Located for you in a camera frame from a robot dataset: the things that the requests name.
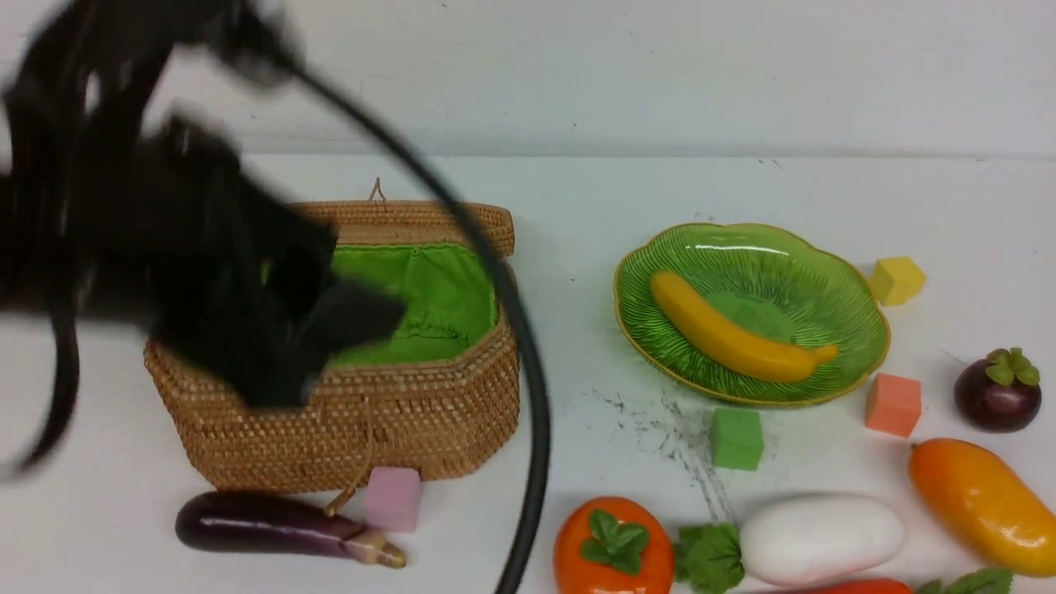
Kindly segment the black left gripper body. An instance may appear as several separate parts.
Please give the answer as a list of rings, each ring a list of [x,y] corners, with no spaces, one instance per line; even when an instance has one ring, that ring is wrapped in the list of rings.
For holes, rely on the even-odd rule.
[[[385,341],[408,307],[331,268],[336,234],[270,196],[219,200],[221,255],[163,273],[152,337],[257,411],[304,408],[333,355]]]

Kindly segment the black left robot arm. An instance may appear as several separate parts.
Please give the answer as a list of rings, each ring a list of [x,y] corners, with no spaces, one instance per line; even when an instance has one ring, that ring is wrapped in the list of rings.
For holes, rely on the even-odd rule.
[[[143,133],[172,53],[196,45],[262,87],[313,81],[252,1],[72,1],[31,42],[3,95],[16,270],[46,287],[65,372],[100,267],[154,303],[155,341],[248,408],[300,408],[332,357],[388,341],[407,308],[333,273],[336,230],[246,177],[208,125],[174,113]]]

